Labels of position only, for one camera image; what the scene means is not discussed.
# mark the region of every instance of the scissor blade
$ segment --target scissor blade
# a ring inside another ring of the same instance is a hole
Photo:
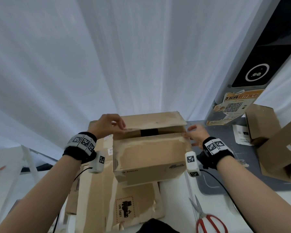
[[[193,202],[193,200],[191,200],[190,197],[189,197],[189,200],[191,201],[191,204],[193,205],[193,207],[195,208],[195,210],[199,212],[198,206]]]

